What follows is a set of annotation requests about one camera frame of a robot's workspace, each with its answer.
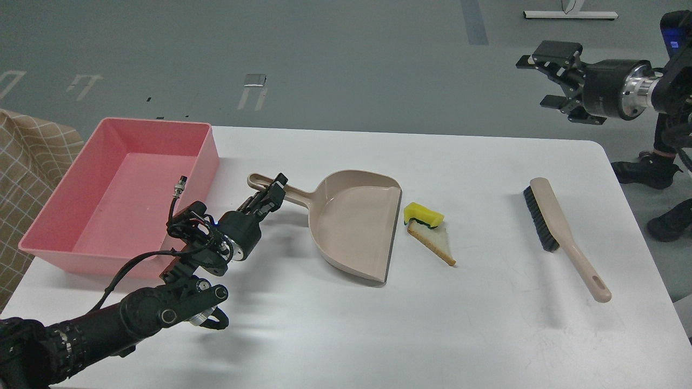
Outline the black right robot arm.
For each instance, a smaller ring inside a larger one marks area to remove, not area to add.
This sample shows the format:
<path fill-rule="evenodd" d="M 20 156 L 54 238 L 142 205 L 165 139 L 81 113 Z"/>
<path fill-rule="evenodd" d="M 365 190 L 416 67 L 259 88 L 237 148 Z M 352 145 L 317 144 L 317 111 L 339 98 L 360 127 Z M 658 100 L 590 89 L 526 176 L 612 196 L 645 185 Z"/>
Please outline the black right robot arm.
<path fill-rule="evenodd" d="M 603 125 L 607 118 L 634 120 L 650 108 L 665 115 L 662 140 L 690 167 L 691 48 L 690 10 L 664 14 L 660 32 L 668 61 L 655 68 L 645 59 L 581 58 L 576 42 L 543 41 L 516 63 L 534 69 L 561 87 L 561 95 L 546 95 L 542 108 L 556 109 L 572 123 Z"/>

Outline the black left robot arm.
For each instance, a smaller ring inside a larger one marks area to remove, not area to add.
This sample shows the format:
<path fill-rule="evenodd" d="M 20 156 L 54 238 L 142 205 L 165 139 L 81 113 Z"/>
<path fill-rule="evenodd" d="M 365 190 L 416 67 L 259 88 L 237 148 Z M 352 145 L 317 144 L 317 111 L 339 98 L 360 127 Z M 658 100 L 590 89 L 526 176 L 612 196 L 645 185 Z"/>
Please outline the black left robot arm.
<path fill-rule="evenodd" d="M 107 357 L 126 357 L 142 340 L 178 323 L 227 328 L 228 316 L 220 308 L 228 298 L 227 288 L 195 273 L 204 269 L 220 277 L 229 263 L 245 260 L 261 238 L 260 223 L 282 206 L 287 182 L 283 174 L 277 175 L 218 221 L 199 201 L 178 212 L 170 210 L 168 236 L 182 240 L 184 248 L 132 258 L 83 316 L 49 326 L 32 319 L 3 319 L 2 388 L 48 388 Z M 124 276 L 154 256 L 172 258 L 161 273 L 163 283 L 133 291 L 106 307 L 106 299 Z"/>

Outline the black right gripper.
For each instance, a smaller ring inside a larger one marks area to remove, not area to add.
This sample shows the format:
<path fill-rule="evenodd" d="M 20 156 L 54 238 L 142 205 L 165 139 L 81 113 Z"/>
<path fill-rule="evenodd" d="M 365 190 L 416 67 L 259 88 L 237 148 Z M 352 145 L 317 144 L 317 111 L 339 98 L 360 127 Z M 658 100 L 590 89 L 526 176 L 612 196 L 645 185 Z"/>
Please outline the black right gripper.
<path fill-rule="evenodd" d="M 634 120 L 652 106 L 648 60 L 606 59 L 584 65 L 582 52 L 576 42 L 542 41 L 531 55 L 517 60 L 517 69 L 539 71 L 561 86 L 564 96 L 544 96 L 542 108 L 560 111 L 571 123 L 603 125 L 606 118 Z"/>

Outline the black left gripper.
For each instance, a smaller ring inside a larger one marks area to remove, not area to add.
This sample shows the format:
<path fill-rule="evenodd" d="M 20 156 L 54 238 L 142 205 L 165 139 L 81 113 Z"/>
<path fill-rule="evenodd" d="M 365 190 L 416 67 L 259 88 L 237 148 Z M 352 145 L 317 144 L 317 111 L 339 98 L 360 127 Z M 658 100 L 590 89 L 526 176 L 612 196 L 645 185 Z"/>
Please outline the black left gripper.
<path fill-rule="evenodd" d="M 261 239 L 263 217 L 278 210 L 284 201 L 288 179 L 279 173 L 269 185 L 247 198 L 236 210 L 218 220 L 217 228 L 231 242 L 231 259 L 244 261 Z"/>

